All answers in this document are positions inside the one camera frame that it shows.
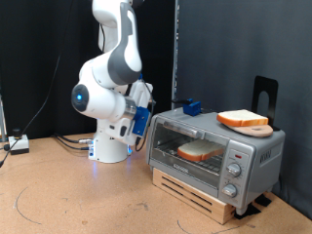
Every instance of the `black stand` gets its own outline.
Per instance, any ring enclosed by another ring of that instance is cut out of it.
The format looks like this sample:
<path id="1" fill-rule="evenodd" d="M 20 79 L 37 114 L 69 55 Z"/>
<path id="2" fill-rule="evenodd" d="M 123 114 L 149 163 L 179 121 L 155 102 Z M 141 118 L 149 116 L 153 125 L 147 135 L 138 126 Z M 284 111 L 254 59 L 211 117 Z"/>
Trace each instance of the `black stand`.
<path id="1" fill-rule="evenodd" d="M 252 112 L 257 113 L 259 96 L 263 91 L 266 92 L 269 95 L 269 108 L 267 118 L 269 119 L 269 126 L 272 127 L 273 131 L 280 130 L 279 128 L 273 126 L 278 89 L 279 83 L 276 80 L 265 78 L 262 76 L 256 76 L 254 78 Z"/>

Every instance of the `oven control knob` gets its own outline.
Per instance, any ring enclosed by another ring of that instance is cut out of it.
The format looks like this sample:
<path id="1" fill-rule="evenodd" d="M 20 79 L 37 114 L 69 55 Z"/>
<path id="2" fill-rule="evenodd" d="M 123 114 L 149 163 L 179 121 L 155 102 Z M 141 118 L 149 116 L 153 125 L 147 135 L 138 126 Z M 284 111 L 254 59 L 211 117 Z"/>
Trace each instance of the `oven control knob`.
<path id="1" fill-rule="evenodd" d="M 226 194 L 229 197 L 235 197 L 237 194 L 237 189 L 233 184 L 229 183 L 225 187 L 223 187 L 222 193 Z"/>
<path id="2" fill-rule="evenodd" d="M 230 164 L 229 166 L 227 166 L 226 170 L 234 177 L 237 177 L 241 174 L 241 168 L 238 164 Z"/>

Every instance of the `blue object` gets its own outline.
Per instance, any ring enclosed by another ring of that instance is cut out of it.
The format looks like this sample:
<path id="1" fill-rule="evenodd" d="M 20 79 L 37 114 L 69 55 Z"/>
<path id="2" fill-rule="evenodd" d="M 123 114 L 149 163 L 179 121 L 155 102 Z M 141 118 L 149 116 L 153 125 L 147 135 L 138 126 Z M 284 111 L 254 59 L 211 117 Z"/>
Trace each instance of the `blue object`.
<path id="1" fill-rule="evenodd" d="M 129 154 L 132 154 L 132 153 L 133 153 L 133 150 L 130 148 L 129 145 L 127 145 L 127 146 L 128 146 L 128 153 L 129 153 Z"/>
<path id="2" fill-rule="evenodd" d="M 201 112 L 201 101 L 193 102 L 193 98 L 188 99 L 190 104 L 183 105 L 183 113 L 191 116 L 196 116 Z"/>
<path id="3" fill-rule="evenodd" d="M 136 120 L 136 123 L 133 129 L 134 134 L 143 136 L 146 123 L 148 121 L 148 116 L 149 116 L 149 111 L 147 108 L 140 107 L 140 106 L 136 108 L 136 115 L 134 118 L 134 120 Z"/>

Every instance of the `oven handle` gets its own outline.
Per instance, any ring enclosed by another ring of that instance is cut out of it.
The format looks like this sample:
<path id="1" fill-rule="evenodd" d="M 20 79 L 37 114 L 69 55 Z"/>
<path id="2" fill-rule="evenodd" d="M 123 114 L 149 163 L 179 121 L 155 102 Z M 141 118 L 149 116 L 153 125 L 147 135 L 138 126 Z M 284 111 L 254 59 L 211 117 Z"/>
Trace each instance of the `oven handle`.
<path id="1" fill-rule="evenodd" d="M 204 134 L 203 133 L 201 133 L 201 132 L 199 132 L 197 130 L 190 129 L 190 128 L 188 128 L 186 126 L 183 126 L 181 124 L 178 124 L 178 123 L 165 121 L 164 127 L 166 129 L 170 129 L 170 130 L 173 130 L 175 132 L 178 132 L 178 133 L 181 133 L 181 134 L 184 134 L 184 135 L 188 135 L 190 137 L 204 138 Z"/>

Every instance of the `toast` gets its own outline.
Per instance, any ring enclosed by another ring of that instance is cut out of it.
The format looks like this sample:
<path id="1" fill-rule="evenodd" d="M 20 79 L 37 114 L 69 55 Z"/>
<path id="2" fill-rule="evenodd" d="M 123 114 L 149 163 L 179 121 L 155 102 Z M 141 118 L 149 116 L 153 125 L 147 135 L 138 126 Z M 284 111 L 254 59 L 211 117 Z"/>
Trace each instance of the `toast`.
<path id="1" fill-rule="evenodd" d="M 185 143 L 177 149 L 177 155 L 194 162 L 207 160 L 215 155 L 222 154 L 223 148 L 204 139 L 196 139 Z"/>
<path id="2" fill-rule="evenodd" d="M 245 109 L 220 112 L 216 116 L 216 120 L 222 124 L 232 127 L 247 127 L 268 124 L 268 118 L 254 114 Z"/>

